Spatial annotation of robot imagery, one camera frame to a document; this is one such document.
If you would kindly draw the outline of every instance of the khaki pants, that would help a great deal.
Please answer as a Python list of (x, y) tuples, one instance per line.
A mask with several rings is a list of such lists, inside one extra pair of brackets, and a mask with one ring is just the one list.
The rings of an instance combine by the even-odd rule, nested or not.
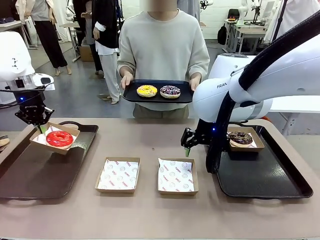
[(189, 108), (185, 106), (172, 111), (154, 111), (136, 104), (133, 116), (136, 119), (187, 119), (189, 117)]
[(118, 102), (120, 98), (120, 88), (117, 81), (117, 53), (100, 55), (100, 60), (109, 94), (113, 102)]

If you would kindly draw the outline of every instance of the black backpack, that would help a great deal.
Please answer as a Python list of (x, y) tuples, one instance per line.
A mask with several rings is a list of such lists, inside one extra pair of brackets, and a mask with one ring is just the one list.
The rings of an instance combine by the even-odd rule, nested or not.
[(218, 31), (218, 43), (221, 45), (225, 45), (227, 40), (227, 28), (223, 24), (223, 26)]

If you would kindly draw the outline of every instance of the white printed paper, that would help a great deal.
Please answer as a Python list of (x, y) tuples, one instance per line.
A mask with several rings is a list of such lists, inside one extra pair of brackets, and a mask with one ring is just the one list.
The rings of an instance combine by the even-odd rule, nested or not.
[[(49, 126), (49, 128), (48, 128), (47, 131), (45, 131), (44, 133), (39, 134), (38, 136), (36, 136), (36, 137), (33, 139), (33, 141), (34, 141), (34, 142), (37, 142), (37, 143), (39, 143), (39, 144), (47, 145), (47, 135), (48, 135), (49, 133), (55, 132), (55, 131), (63, 131), (63, 130), (61, 130), (61, 129), (59, 129), (59, 128), (56, 128), (56, 127), (54, 127), (54, 126)], [(77, 137), (76, 137), (76, 136), (73, 136), (73, 135), (71, 135), (71, 136), (72, 136), (73, 142), (74, 142)]]
[(131, 190), (136, 188), (138, 163), (129, 161), (105, 161), (98, 189)]
[(159, 158), (158, 190), (194, 192), (192, 162), (169, 161)]
[[(231, 145), (232, 147), (239, 148), (239, 146), (234, 145), (232, 142), (230, 142), (230, 145)], [(250, 145), (250, 146), (246, 146), (246, 148), (256, 148), (256, 147), (257, 147), (257, 144), (255, 143), (254, 138), (252, 138), (252, 143), (251, 143), (251, 145)]]

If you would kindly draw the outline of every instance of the cardboard box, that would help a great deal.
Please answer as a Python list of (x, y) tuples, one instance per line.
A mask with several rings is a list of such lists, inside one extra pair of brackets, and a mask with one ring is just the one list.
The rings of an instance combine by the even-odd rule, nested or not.
[[(105, 167), (105, 163), (106, 161), (117, 161), (117, 162), (134, 162), (134, 163), (138, 163), (138, 168), (136, 171), (136, 177), (135, 177), (135, 184), (134, 184), (134, 189), (101, 189), (98, 188), (99, 186), (99, 182), (100, 182), (100, 178), (102, 176), (102, 173), (104, 171), (104, 167)], [(139, 178), (139, 171), (140, 171), (140, 158), (139, 157), (106, 157), (105, 158), (105, 162), (103, 164), (103, 167), (101, 169), (101, 171), (99, 172), (98, 178), (95, 182), (95, 186), (94, 188), (101, 192), (101, 193), (113, 193), (113, 194), (133, 194), (137, 188), (137, 183), (138, 183), (138, 178)]]
[(79, 48), (81, 60), (83, 62), (93, 62), (94, 57), (92, 56), (91, 48), (89, 45), (83, 45)]
[(250, 126), (229, 126), (228, 133), (229, 132), (250, 133), (254, 143), (256, 144), (256, 147), (237, 147), (230, 144), (230, 150), (233, 152), (259, 152), (265, 148), (265, 145), (261, 141), (256, 131)]
[(196, 163), (194, 159), (191, 158), (162, 158), (162, 160), (167, 161), (176, 161), (176, 162), (186, 162), (186, 163), (192, 163), (191, 171), (192, 171), (192, 181), (193, 181), (193, 188), (194, 191), (163, 191), (159, 189), (159, 183), (158, 183), (158, 192), (162, 195), (188, 195), (188, 196), (194, 196), (199, 192), (199, 184), (198, 184), (198, 175), (197, 175), (197, 169), (196, 169)]
[[(48, 122), (44, 126), (45, 126), (46, 129), (48, 129), (50, 126), (53, 126), (55, 128), (58, 128), (58, 129), (60, 129), (62, 131), (65, 131), (65, 132), (75, 136), (76, 138), (80, 134), (80, 131), (75, 129), (75, 128), (67, 127), (67, 126), (64, 126), (64, 125), (59, 125), (59, 124), (52, 123), (52, 122)], [(41, 134), (40, 130), (37, 129), (36, 132), (30, 137), (30, 143), (32, 145), (35, 145), (35, 146), (38, 146), (39, 148), (44, 148), (44, 149), (47, 149), (49, 151), (52, 151), (52, 152), (55, 152), (55, 153), (58, 153), (58, 154), (62, 154), (62, 155), (66, 155), (68, 153), (69, 149), (71, 149), (73, 147), (73, 146), (71, 146), (69, 149), (60, 149), (60, 148), (57, 148), (57, 147), (54, 147), (54, 146), (49, 146), (49, 145), (45, 145), (45, 144), (42, 144), (42, 143), (34, 141), (34, 139), (40, 134)]]

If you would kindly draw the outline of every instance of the black tray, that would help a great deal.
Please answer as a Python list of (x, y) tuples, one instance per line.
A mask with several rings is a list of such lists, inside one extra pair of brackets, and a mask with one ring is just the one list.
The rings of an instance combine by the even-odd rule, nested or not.
[(310, 198), (313, 190), (268, 131), (253, 127), (264, 144), (260, 152), (223, 152), (217, 178), (230, 197)]
[[(142, 97), (137, 94), (137, 89), (142, 85), (152, 85), (158, 89), (158, 92), (154, 97)], [(167, 99), (160, 95), (160, 89), (163, 86), (171, 85), (181, 90), (180, 97), (176, 99)], [(135, 79), (129, 86), (125, 88), (123, 98), (129, 102), (134, 103), (159, 103), (159, 104), (188, 104), (192, 102), (194, 92), (189, 86), (187, 81), (170, 81), (170, 80), (147, 80), (147, 79)]]
[(34, 129), (5, 158), (0, 164), (0, 199), (59, 199), (70, 191), (99, 127), (60, 123), (65, 124), (77, 125), (80, 131), (66, 155), (31, 145)]

